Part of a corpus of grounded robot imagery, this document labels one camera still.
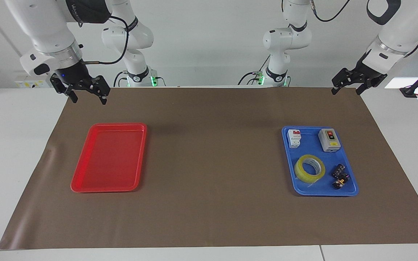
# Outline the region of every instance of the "blue tray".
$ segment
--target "blue tray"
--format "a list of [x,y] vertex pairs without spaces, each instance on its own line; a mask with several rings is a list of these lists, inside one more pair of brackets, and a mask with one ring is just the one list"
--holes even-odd
[[[301,131],[301,145],[296,149],[290,149],[288,146],[288,130],[299,129]],[[355,196],[359,193],[359,187],[355,180],[353,170],[346,157],[346,152],[343,148],[343,143],[340,140],[338,132],[336,136],[341,143],[341,149],[337,152],[324,152],[320,145],[318,137],[321,129],[331,129],[330,127],[313,127],[313,126],[285,126],[282,129],[283,142],[285,144],[285,150],[287,152],[288,165],[290,167],[291,179],[293,187],[300,195],[309,196]],[[299,158],[305,154],[311,154],[317,156],[324,162],[325,175],[323,178],[315,182],[314,184],[308,184],[302,182],[295,175],[295,164]],[[349,174],[350,180],[339,190],[335,189],[332,183],[335,179],[332,177],[332,172],[335,170],[338,164],[343,164],[345,173]],[[309,173],[314,173],[312,166],[304,164],[304,170]]]

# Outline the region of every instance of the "white wall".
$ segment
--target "white wall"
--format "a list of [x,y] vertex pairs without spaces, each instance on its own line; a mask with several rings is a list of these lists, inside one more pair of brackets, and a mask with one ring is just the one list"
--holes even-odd
[[[317,10],[322,18],[329,18],[343,3],[317,1]],[[236,84],[244,73],[259,69],[269,54],[262,46],[263,34],[286,26],[279,0],[132,0],[132,5],[140,21],[155,35],[154,45],[143,51],[146,61],[173,86]],[[352,1],[329,23],[320,23],[310,13],[312,44],[290,52],[292,86],[330,86],[341,68],[354,67],[380,30],[367,17],[365,5],[366,1]],[[110,25],[108,22],[78,28],[69,24],[78,43],[85,46],[84,59],[112,61],[118,57],[101,41],[102,29]],[[0,87],[13,87],[15,76],[23,74],[17,52],[28,51],[31,44],[3,0],[0,28]],[[418,53],[413,56],[413,61],[401,73],[397,68],[393,76],[418,76]],[[122,62],[89,66],[92,76],[102,74],[110,83],[123,69]]]

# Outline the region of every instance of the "white table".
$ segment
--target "white table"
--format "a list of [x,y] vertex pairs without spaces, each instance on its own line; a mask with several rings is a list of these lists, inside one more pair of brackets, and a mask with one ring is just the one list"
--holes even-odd
[[[418,193],[418,101],[398,90],[362,95]],[[0,89],[0,238],[66,98],[52,89]],[[125,248],[0,251],[0,260],[416,260],[418,244],[245,248]]]

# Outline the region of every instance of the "brown mat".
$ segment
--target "brown mat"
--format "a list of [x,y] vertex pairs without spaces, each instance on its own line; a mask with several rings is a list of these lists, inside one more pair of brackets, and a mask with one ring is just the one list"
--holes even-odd
[[[0,249],[418,243],[418,196],[352,89],[114,89],[106,106],[78,96]],[[88,129],[103,122],[148,125],[136,192],[70,189]],[[337,129],[360,193],[298,195],[285,125]]]

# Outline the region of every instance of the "roll of tape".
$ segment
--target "roll of tape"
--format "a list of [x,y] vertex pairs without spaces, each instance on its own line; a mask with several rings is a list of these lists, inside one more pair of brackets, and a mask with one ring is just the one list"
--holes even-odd
[[[309,174],[304,170],[302,166],[304,163],[314,168],[315,175]],[[303,182],[315,183],[325,175],[324,162],[314,155],[304,155],[295,164],[295,174]]]

